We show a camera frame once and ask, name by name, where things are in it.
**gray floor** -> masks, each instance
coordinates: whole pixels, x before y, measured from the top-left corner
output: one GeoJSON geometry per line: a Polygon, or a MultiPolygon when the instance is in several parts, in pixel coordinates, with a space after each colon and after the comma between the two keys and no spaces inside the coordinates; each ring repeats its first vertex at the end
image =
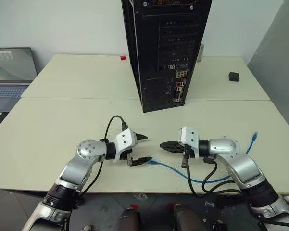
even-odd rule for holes
{"type": "MultiPolygon", "coordinates": [[[[259,230],[257,222],[249,215],[244,205],[219,210],[207,202],[214,198],[199,200],[192,195],[148,194],[146,201],[137,200],[132,194],[89,194],[85,204],[71,216],[70,230],[79,231],[92,224],[96,231],[113,231],[116,220],[124,208],[138,205],[143,230],[172,231],[169,226],[168,205],[189,205],[208,225],[217,219],[228,225],[229,231],[259,230]]],[[[40,198],[0,190],[0,231],[21,230],[40,198]]]]}

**cable connector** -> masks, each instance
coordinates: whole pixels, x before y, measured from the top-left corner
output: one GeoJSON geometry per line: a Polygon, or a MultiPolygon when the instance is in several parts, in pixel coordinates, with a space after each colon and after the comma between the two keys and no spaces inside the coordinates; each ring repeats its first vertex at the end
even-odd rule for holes
{"type": "Polygon", "coordinates": [[[190,156],[192,156],[192,154],[194,154],[194,151],[191,149],[191,147],[189,145],[185,145],[185,150],[183,152],[184,154],[184,159],[189,159],[190,156]]]}
{"type": "Polygon", "coordinates": [[[102,141],[102,142],[105,142],[105,143],[109,143],[109,140],[107,138],[100,139],[99,141],[102,141]]]}
{"type": "Polygon", "coordinates": [[[150,160],[147,162],[148,164],[151,164],[151,165],[159,165],[160,163],[155,161],[155,160],[150,160]]]}
{"type": "Polygon", "coordinates": [[[213,164],[215,161],[211,158],[204,157],[203,162],[206,164],[213,164]]]}
{"type": "Polygon", "coordinates": [[[254,135],[252,136],[252,141],[255,141],[256,138],[258,138],[258,132],[255,132],[254,135]]]}
{"type": "Polygon", "coordinates": [[[125,131],[126,129],[128,129],[128,125],[125,121],[122,122],[122,131],[125,131]]]}

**white table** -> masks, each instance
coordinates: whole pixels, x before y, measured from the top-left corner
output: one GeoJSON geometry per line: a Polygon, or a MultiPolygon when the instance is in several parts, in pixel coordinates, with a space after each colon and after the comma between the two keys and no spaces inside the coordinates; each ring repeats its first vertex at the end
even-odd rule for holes
{"type": "MultiPolygon", "coordinates": [[[[58,54],[23,98],[139,99],[127,60],[109,55],[58,54]]],[[[240,57],[203,57],[196,64],[187,94],[190,100],[269,100],[240,57]],[[239,82],[228,80],[238,72],[239,82]]]]}
{"type": "MultiPolygon", "coordinates": [[[[277,192],[289,193],[289,126],[274,105],[270,101],[213,100],[187,100],[183,107],[142,113],[139,100],[21,99],[0,125],[0,188],[48,190],[77,145],[85,139],[102,138],[115,114],[123,116],[131,129],[149,137],[134,148],[134,158],[152,156],[182,172],[182,155],[159,148],[161,142],[176,140],[179,128],[192,126],[202,139],[232,137],[243,151],[257,131],[259,137],[250,155],[277,192]]],[[[120,126],[119,121],[113,123],[110,139],[120,132],[120,126]]],[[[194,159],[190,167],[197,179],[213,168],[194,159]]],[[[224,175],[225,168],[219,163],[213,178],[224,175]]],[[[194,187],[201,192],[199,184],[194,187]]],[[[128,167],[125,161],[105,161],[90,191],[190,193],[187,180],[165,167],[128,167]]]]}

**laptop keyboard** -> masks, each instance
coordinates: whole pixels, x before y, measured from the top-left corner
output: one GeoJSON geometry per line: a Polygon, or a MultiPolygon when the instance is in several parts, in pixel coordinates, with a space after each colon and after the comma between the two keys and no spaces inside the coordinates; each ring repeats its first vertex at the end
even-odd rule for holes
{"type": "Polygon", "coordinates": [[[0,97],[5,98],[20,98],[22,93],[27,88],[27,85],[23,86],[3,86],[0,85],[0,97]]]}

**robotic arm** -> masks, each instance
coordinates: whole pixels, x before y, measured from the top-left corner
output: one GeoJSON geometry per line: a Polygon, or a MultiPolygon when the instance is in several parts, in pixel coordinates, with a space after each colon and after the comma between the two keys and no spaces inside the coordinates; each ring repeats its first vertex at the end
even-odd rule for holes
{"type": "Polygon", "coordinates": [[[81,142],[74,158],[66,164],[55,184],[38,204],[22,230],[62,230],[72,210],[76,209],[80,192],[91,174],[92,166],[97,162],[110,159],[114,162],[127,160],[130,166],[149,161],[151,157],[143,157],[136,161],[130,157],[132,148],[137,145],[138,140],[146,138],[131,129],[125,129],[115,137],[114,142],[108,142],[107,139],[81,142]]]}
{"type": "Polygon", "coordinates": [[[255,161],[240,152],[237,141],[231,139],[200,140],[198,133],[190,128],[179,130],[179,144],[185,147],[185,156],[203,158],[206,163],[217,159],[226,166],[234,182],[241,189],[256,218],[264,218],[267,230],[289,230],[289,227],[272,223],[289,223],[289,206],[268,183],[255,161]]]}

